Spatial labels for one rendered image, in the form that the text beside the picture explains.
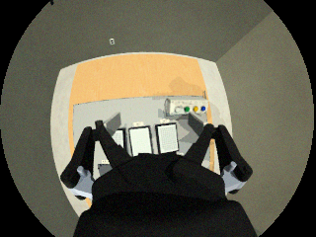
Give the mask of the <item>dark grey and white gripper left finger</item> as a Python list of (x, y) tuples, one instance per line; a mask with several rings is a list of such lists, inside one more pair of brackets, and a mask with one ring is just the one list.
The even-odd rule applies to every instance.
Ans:
[(71, 161), (60, 175), (61, 182), (78, 199), (92, 198), (95, 143), (100, 141), (112, 168), (117, 167), (127, 184), (135, 189), (144, 187), (147, 183), (145, 167), (113, 140), (113, 135), (121, 126), (120, 112), (104, 122), (96, 120), (95, 126), (96, 129), (92, 126), (83, 129)]

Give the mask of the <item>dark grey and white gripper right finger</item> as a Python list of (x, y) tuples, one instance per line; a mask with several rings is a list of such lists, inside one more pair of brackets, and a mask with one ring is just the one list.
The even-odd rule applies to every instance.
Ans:
[(241, 156), (226, 126), (219, 124), (214, 127), (194, 112), (189, 112), (188, 125), (198, 135), (198, 140), (174, 166), (172, 182), (180, 187), (191, 182), (199, 164), (202, 164), (210, 140), (214, 139), (225, 192), (236, 194), (251, 177), (253, 170)]

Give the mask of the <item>grey flat base plate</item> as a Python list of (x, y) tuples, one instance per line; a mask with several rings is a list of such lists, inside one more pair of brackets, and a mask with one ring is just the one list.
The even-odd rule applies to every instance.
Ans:
[[(179, 153), (185, 155), (193, 143), (198, 140), (198, 135), (188, 125), (189, 116), (167, 117), (166, 99), (167, 98), (203, 98), (203, 96), (145, 96), (109, 99), (102, 101), (87, 102), (73, 105), (73, 142), (74, 150), (77, 142), (86, 126), (96, 129), (96, 120), (107, 120), (115, 112), (120, 112), (121, 126), (125, 128), (126, 152), (131, 155), (128, 128), (150, 126), (153, 154), (158, 154), (156, 124), (177, 123), (177, 133), (179, 142)], [(160, 119), (169, 119), (169, 122), (160, 123)], [(134, 122), (143, 121), (143, 125), (134, 126)], [(98, 164), (102, 160), (108, 160), (100, 141), (96, 141), (94, 153), (94, 179), (100, 177)]]

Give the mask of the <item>white plate lid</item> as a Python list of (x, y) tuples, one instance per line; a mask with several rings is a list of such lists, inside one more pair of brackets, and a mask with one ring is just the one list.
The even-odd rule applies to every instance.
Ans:
[(133, 156), (138, 153), (151, 153), (148, 128), (131, 129), (130, 138)]

